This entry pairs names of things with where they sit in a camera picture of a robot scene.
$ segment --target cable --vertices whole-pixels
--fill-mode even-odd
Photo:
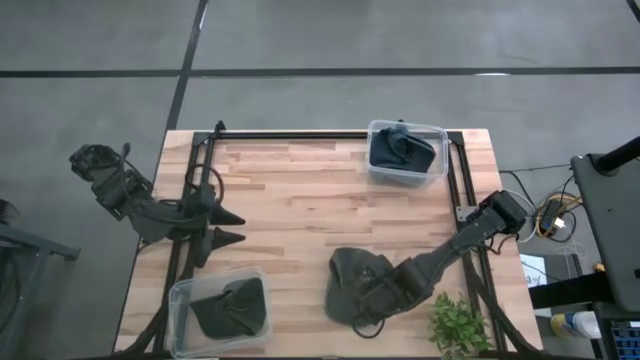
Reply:
[[[382,332],[382,329],[384,329],[384,324],[386,323],[386,319],[382,319],[380,320],[379,324],[380,326],[378,327],[378,329],[371,335],[367,335],[367,334],[363,334],[360,332],[360,330],[358,330],[358,327],[356,326],[356,321],[364,316],[364,313],[360,313],[358,316],[355,317],[355,319],[353,319],[353,321],[351,321],[351,328],[353,329],[353,332],[356,333],[356,335],[360,336],[363,339],[373,339],[375,337],[377,337],[378,335],[380,335],[380,333]]]
[[[138,248],[138,250],[136,251],[136,255],[140,254],[140,252],[142,251],[142,249],[146,248],[147,246],[151,245],[151,243],[146,243],[146,244],[142,244],[142,246],[140,246]]]
[[[532,167],[532,168],[526,168],[526,169],[511,169],[511,170],[502,170],[502,171],[523,172],[523,171],[555,169],[555,168],[570,167],[570,166],[571,166],[571,164],[558,164],[558,165],[538,166],[538,167]]]
[[[571,181],[573,179],[573,175],[571,175],[567,181],[564,183],[564,186],[562,187],[562,195],[560,195],[560,202],[562,202],[562,198],[564,197],[564,192],[565,190],[567,190],[567,185],[569,185],[569,181]]]
[[[506,192],[508,192],[508,193],[510,193],[510,194],[513,194],[513,195],[515,195],[515,196],[519,197],[520,199],[524,200],[524,202],[525,202],[527,205],[529,205],[529,207],[531,208],[531,211],[533,211],[533,212],[535,212],[535,211],[536,211],[536,207],[533,205],[533,201],[528,200],[527,198],[525,198],[524,196],[522,196],[522,194],[517,193],[517,192],[515,192],[515,191],[513,191],[513,190],[509,190],[509,189],[504,189],[504,191],[506,191]]]
[[[13,303],[13,307],[11,307],[11,310],[9,311],[9,315],[7,315],[7,318],[4,320],[2,325],[0,325],[0,334],[2,334],[2,332],[7,327],[7,325],[9,325],[9,322],[13,318],[13,313],[16,311],[16,308],[18,307],[18,303],[20,302],[21,290],[20,290],[20,276],[18,276],[18,262],[16,261],[12,253],[9,254],[9,262],[11,262],[11,267],[13,268],[13,279],[14,279],[13,282],[16,284],[16,296],[15,296],[15,301]]]
[[[491,237],[491,242],[489,243],[489,246],[486,247],[486,249],[488,251],[491,251],[492,253],[496,254],[496,255],[502,255],[502,245],[507,242],[507,240],[511,240],[513,238],[516,239],[516,242],[518,241],[518,239],[520,238],[519,234],[514,234],[514,235],[509,235],[507,237],[505,237],[504,239],[502,239],[502,241],[500,241],[500,244],[498,245],[498,249],[494,249],[493,248],[493,239],[494,237]]]
[[[538,236],[540,236],[542,238],[546,238],[546,239],[550,238],[549,233],[550,233],[551,227],[547,231],[545,231],[544,233],[542,233],[540,231],[540,221],[541,221],[540,213],[549,206],[548,205],[549,201],[554,200],[554,199],[559,199],[559,198],[561,199],[563,196],[564,195],[560,195],[560,196],[552,195],[552,196],[549,196],[547,199],[544,200],[543,205],[540,206],[538,208],[538,210],[536,211],[536,213],[534,214],[535,215],[534,216],[534,230],[536,231]],[[562,215],[564,215],[566,213],[571,213],[570,210],[573,210],[573,209],[577,208],[578,206],[580,206],[580,205],[577,205],[577,206],[574,206],[573,208],[571,208],[570,210],[565,210],[565,208],[568,205],[573,204],[574,202],[581,202],[582,201],[582,198],[574,197],[574,195],[568,195],[566,198],[569,198],[569,199],[572,199],[572,200],[570,202],[564,204],[562,207],[560,207],[558,209],[558,211],[553,215],[554,219],[552,220],[552,222],[555,222],[555,219],[557,219],[558,217],[560,217],[560,216],[562,216]],[[573,215],[573,219],[574,219],[574,224],[576,224],[577,220],[575,218],[575,215]]]
[[[578,220],[576,219],[576,216],[570,212],[567,213],[568,215],[571,215],[571,217],[573,218],[573,223],[571,224],[571,232],[569,233],[569,235],[567,235],[567,237],[565,239],[556,239],[551,235],[547,236],[547,239],[551,240],[551,241],[555,241],[557,243],[566,243],[569,240],[571,240],[571,238],[573,237],[573,234],[576,232],[576,227],[578,226]]]
[[[527,192],[527,189],[524,188],[524,184],[522,184],[522,181],[520,181],[520,178],[518,177],[518,175],[515,174],[515,172],[511,171],[511,170],[500,170],[499,173],[501,174],[509,174],[511,176],[513,176],[516,181],[518,182],[518,184],[520,185],[520,188],[522,189],[522,192],[524,193],[524,195],[527,197],[527,200],[529,200],[529,203],[532,204],[535,201],[533,201],[533,199],[531,199],[531,196],[529,195],[529,193]]]
[[[222,203],[222,200],[224,200],[224,182],[222,181],[222,176],[220,176],[220,173],[216,171],[216,169],[212,168],[211,166],[205,165],[205,164],[193,165],[192,167],[188,168],[187,172],[184,174],[184,182],[190,188],[192,189],[196,188],[196,186],[189,180],[189,178],[191,177],[191,174],[193,173],[193,171],[197,168],[203,168],[203,169],[209,170],[218,179],[218,185],[220,186],[220,195],[218,195],[218,204]]]

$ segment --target black cloth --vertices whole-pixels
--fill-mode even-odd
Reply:
[[[238,280],[220,295],[191,302],[202,332],[211,339],[255,336],[267,316],[262,280]]]
[[[402,125],[382,129],[371,139],[369,163],[386,169],[426,173],[436,157],[433,147]]]
[[[381,319],[366,316],[373,309],[361,308],[362,298],[376,279],[393,270],[383,255],[358,248],[342,247],[333,252],[329,260],[329,286],[325,298],[325,312],[335,322],[358,326],[376,324]]]

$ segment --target green plant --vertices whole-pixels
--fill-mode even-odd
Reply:
[[[479,312],[473,314],[462,298],[456,302],[447,293],[438,295],[430,325],[433,336],[429,340],[436,343],[445,360],[464,359],[490,347],[484,317]]]

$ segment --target butcher block tabletop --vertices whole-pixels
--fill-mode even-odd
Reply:
[[[489,132],[460,131],[476,197],[482,200],[502,188]],[[193,133],[167,133],[155,181],[156,198],[180,198]],[[360,338],[351,327],[334,323],[325,314],[329,258],[335,249],[366,249],[397,265],[431,251],[456,232],[446,178],[423,189],[375,185],[368,181],[365,152],[366,139],[216,140],[212,166],[224,180],[223,206],[247,221],[222,228],[246,235],[246,240],[213,251],[194,277],[262,268],[273,322],[273,335],[265,344],[224,356],[440,355],[428,340],[428,317],[439,293],[467,296],[460,260],[446,270],[431,298],[387,319],[375,339]],[[454,152],[453,167],[464,204],[457,158]],[[210,181],[217,187],[215,177]],[[115,350],[129,346],[160,306],[171,244],[163,240],[137,256]],[[489,259],[498,302],[525,338],[541,348],[515,242],[506,242],[502,255],[489,254]],[[492,331],[487,329],[487,334],[492,336]]]

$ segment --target gray floor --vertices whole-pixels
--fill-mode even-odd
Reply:
[[[177,69],[196,5],[2,0],[0,70]],[[623,0],[217,0],[194,68],[629,66],[640,64],[638,34]],[[0,198],[20,209],[17,226],[83,248],[76,264],[51,264],[24,358],[111,350],[137,238],[95,203],[67,159],[85,143],[129,141],[132,162],[152,177],[175,86],[0,79]],[[362,128],[376,118],[489,128],[500,167],[522,168],[567,163],[637,136],[639,93],[640,75],[192,79],[178,128],[217,120],[233,129]],[[539,199],[569,171],[521,176]],[[590,270],[598,253],[578,217],[575,241]],[[521,250],[567,251],[540,239]],[[546,337],[545,345],[589,355],[584,344]]]

